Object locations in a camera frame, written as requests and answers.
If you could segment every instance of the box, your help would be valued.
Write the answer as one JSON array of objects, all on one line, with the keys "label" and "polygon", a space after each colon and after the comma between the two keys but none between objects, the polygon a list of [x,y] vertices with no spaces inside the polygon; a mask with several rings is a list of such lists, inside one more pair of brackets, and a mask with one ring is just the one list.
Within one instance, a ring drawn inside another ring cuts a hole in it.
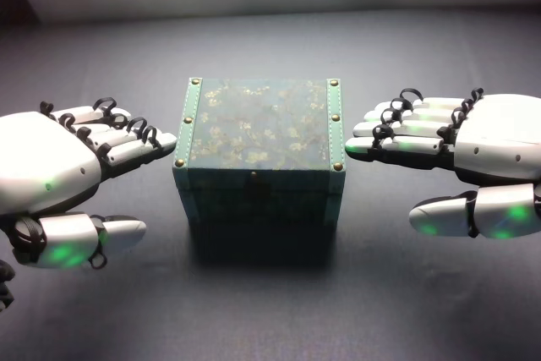
[{"label": "box", "polygon": [[334,229],[342,119],[339,79],[190,79],[173,163],[190,226]]}]

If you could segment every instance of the chest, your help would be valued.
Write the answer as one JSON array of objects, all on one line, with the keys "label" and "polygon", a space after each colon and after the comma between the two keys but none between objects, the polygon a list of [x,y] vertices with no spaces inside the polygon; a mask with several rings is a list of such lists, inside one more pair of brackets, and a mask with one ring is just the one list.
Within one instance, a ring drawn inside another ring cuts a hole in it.
[{"label": "chest", "polygon": [[190,224],[336,225],[340,81],[191,79],[173,174]]}]

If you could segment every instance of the back of robotic hand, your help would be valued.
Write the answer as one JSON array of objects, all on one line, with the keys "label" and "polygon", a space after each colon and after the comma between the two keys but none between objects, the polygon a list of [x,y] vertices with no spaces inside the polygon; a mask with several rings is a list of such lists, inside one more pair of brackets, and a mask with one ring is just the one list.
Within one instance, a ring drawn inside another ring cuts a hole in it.
[{"label": "back of robotic hand", "polygon": [[480,187],[416,205],[409,220],[419,232],[514,238],[541,231],[541,99],[480,88],[471,95],[423,97],[405,89],[364,116],[346,152],[359,161],[452,170]]},{"label": "back of robotic hand", "polygon": [[[131,216],[66,213],[92,197],[101,182],[170,154],[176,137],[117,108],[112,98],[92,107],[0,118],[6,139],[0,154],[0,230],[22,265],[67,268],[137,244],[146,225]],[[13,302],[5,282],[14,270],[0,261],[0,310]]]}]

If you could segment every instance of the floral box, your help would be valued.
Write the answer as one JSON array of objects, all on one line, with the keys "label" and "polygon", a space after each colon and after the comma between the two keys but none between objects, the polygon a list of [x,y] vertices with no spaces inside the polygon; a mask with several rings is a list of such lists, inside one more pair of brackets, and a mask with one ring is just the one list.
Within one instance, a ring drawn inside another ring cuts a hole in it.
[{"label": "floral box", "polygon": [[340,85],[190,79],[173,163],[190,226],[336,227],[346,177]]}]

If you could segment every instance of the floral pattern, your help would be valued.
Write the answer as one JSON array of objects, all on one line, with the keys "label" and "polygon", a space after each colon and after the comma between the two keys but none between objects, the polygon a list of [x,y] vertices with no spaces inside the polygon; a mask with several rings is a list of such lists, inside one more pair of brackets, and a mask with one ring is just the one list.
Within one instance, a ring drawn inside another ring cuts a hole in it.
[{"label": "floral pattern", "polygon": [[190,167],[328,170],[326,84],[204,79]]}]

